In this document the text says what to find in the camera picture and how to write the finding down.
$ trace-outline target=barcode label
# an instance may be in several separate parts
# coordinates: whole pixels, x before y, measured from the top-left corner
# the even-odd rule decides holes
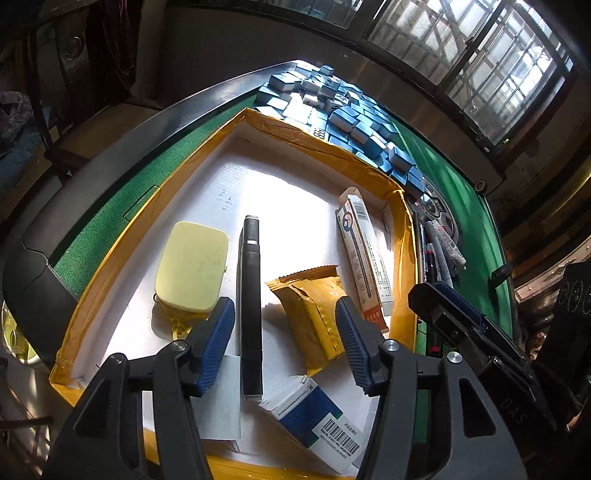
[[[318,440],[309,448],[338,473],[343,473],[362,454],[365,435],[350,420],[327,413],[312,429]]]
[[[322,430],[331,439],[340,445],[341,448],[345,449],[351,456],[359,450],[359,444],[354,441],[341,427],[339,427],[333,420],[327,421]]]
[[[359,220],[367,220],[369,221],[367,210],[365,210],[365,205],[363,202],[353,202],[353,208],[355,209],[355,213],[357,214],[357,218]]]

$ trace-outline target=window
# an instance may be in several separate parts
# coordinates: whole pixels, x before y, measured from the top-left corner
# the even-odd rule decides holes
[[[571,67],[523,0],[391,0],[368,40],[440,85],[493,144]]]
[[[498,0],[394,0],[369,40],[438,84]]]
[[[363,0],[267,0],[268,5],[288,8],[347,28]]]

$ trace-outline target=green felt surface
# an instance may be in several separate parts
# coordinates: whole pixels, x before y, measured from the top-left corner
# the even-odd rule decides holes
[[[252,106],[255,96],[230,107],[176,142],[125,183],[91,218],[54,266],[78,298],[111,246],[154,190],[218,127],[240,110]]]
[[[454,280],[456,291],[511,335],[511,302],[506,282],[490,291],[488,278],[502,262],[491,217],[472,186],[441,155],[404,124],[393,119],[421,171],[444,196],[462,232],[466,269]]]
[[[133,176],[91,218],[54,266],[76,295],[82,295],[106,253],[156,186],[161,185],[216,128],[253,102],[254,96],[251,96],[187,134]],[[501,266],[502,256],[491,218],[480,197],[426,142],[400,122],[394,120],[394,123],[419,168],[445,197],[462,231],[461,250],[467,269],[460,272],[455,282],[457,291],[510,333],[511,305],[506,283],[494,292],[488,289],[490,272]],[[419,337],[417,343],[424,342],[423,335]]]

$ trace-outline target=paper packaging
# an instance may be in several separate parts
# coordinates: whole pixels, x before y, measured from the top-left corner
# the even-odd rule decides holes
[[[224,355],[212,388],[191,397],[199,436],[208,440],[240,439],[240,357]]]
[[[359,456],[366,440],[324,393],[305,375],[290,377],[288,387],[259,406],[299,444],[338,473]]]
[[[336,265],[279,277],[268,281],[267,286],[281,300],[310,377],[345,353],[336,326],[335,307],[337,300],[347,294]]]
[[[361,193],[355,187],[341,194],[339,205],[336,216],[349,254],[363,318],[386,333],[388,325],[384,316],[392,315],[394,299],[374,227]]]

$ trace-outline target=black marker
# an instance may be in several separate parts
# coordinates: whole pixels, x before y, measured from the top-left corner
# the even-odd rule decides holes
[[[247,215],[240,254],[242,394],[262,399],[261,250],[258,218]]]

